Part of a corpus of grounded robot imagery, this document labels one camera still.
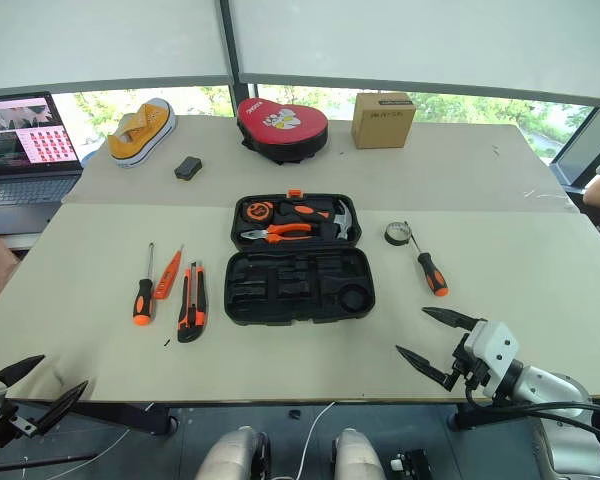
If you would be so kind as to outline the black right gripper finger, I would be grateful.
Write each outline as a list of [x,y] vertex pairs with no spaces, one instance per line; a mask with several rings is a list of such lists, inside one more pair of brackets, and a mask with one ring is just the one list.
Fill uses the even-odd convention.
[[453,390],[460,376],[460,371],[458,369],[453,367],[450,373],[445,373],[433,367],[427,359],[418,355],[414,351],[399,345],[396,345],[395,348],[397,352],[418,372],[439,384],[446,391]]
[[421,310],[445,325],[448,325],[452,328],[461,328],[467,331],[472,331],[479,322],[483,322],[483,319],[481,318],[470,317],[446,308],[422,307]]

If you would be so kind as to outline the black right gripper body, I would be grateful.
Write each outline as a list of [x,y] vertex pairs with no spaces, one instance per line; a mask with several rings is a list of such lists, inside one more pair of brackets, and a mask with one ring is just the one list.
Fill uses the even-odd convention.
[[488,383],[489,367],[483,360],[476,358],[466,350],[465,343],[468,337],[468,333],[464,334],[452,353],[454,358],[452,377],[455,380],[463,377],[466,387],[470,390],[477,390],[480,386]]

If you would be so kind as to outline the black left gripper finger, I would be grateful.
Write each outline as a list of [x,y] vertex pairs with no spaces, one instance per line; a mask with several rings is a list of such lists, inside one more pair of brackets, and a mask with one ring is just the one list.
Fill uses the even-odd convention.
[[78,402],[87,386],[88,381],[85,380],[52,402],[49,405],[49,410],[42,417],[32,421],[35,426],[33,435],[43,436],[58,424]]
[[26,377],[44,359],[44,355],[30,356],[1,369],[0,382],[6,387],[15,385]]

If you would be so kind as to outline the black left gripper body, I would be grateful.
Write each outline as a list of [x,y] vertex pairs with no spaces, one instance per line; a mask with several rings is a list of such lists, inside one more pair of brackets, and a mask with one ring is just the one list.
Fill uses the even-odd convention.
[[22,436],[35,435],[35,425],[17,415],[18,406],[11,401],[0,401],[0,448]]

